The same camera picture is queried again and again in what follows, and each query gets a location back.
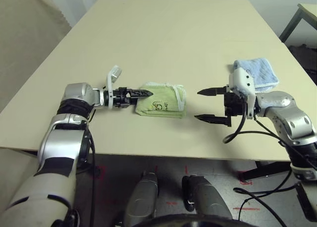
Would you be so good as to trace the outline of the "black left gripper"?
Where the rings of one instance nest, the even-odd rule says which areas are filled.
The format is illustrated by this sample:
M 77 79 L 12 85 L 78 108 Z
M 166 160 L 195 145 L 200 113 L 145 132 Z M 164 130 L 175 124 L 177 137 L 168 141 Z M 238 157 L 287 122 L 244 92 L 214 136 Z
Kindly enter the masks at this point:
M 127 108 L 130 105 L 136 105 L 138 99 L 145 99 L 152 95 L 153 93 L 149 90 L 119 87 L 108 93 L 108 107 L 109 109 Z

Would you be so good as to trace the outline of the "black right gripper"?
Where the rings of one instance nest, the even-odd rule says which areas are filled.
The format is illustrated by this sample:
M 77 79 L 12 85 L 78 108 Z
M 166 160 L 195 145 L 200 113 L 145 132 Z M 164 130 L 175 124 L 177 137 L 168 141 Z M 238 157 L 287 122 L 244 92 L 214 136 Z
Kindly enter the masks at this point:
M 247 111 L 246 99 L 244 97 L 239 97 L 233 92 L 229 92 L 227 86 L 203 89 L 198 91 L 197 94 L 204 96 L 224 95 L 226 117 L 219 117 L 214 114 L 195 115 L 194 117 L 200 121 L 231 127 L 231 116 L 244 115 Z

